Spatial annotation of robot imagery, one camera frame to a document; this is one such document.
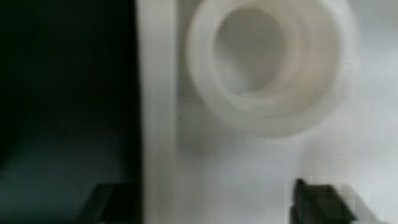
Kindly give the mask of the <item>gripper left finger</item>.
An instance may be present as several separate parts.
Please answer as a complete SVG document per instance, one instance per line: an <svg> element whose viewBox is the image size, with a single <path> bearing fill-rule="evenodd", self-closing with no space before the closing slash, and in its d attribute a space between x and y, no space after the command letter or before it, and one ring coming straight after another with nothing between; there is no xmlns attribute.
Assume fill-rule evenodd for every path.
<svg viewBox="0 0 398 224"><path fill-rule="evenodd" d="M140 189L133 183L103 183L94 187L78 224L142 224Z"/></svg>

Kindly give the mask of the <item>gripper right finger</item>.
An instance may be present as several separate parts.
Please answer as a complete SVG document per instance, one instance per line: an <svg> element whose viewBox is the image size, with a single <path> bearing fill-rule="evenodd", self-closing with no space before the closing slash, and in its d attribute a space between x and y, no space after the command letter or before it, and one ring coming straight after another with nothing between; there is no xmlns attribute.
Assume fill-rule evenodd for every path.
<svg viewBox="0 0 398 224"><path fill-rule="evenodd" d="M289 224L353 224L357 216L348 208L335 188L294 181Z"/></svg>

